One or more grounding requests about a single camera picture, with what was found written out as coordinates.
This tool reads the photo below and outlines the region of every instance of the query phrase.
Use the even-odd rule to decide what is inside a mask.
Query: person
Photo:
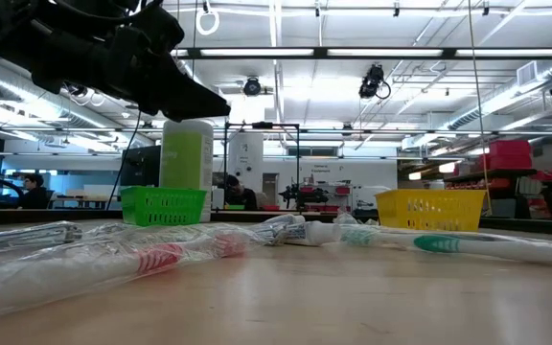
[[[25,175],[25,189],[27,193],[20,197],[18,208],[23,210],[39,210],[48,207],[46,189],[42,187],[44,178],[37,173]]]
[[[228,205],[244,205],[245,211],[257,211],[257,197],[255,192],[240,183],[233,175],[227,176],[227,193],[225,202]]]

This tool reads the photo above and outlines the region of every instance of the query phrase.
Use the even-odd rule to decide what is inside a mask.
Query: green basket
[[[121,191],[123,221],[140,226],[199,223],[206,191],[129,187]]]

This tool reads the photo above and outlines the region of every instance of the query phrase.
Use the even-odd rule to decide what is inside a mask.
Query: yellow basket
[[[477,232],[485,191],[397,190],[379,193],[380,224],[403,229]]]

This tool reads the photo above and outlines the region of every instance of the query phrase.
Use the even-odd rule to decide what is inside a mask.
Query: green label
[[[434,253],[459,253],[459,239],[452,236],[423,235],[414,240],[414,245]]]
[[[164,134],[161,149],[160,187],[200,188],[203,136],[200,133]]]

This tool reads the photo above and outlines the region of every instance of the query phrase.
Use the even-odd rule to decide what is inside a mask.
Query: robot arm
[[[171,51],[184,38],[153,0],[0,0],[0,57],[52,93],[94,88],[175,121],[226,116],[219,95],[182,74]]]

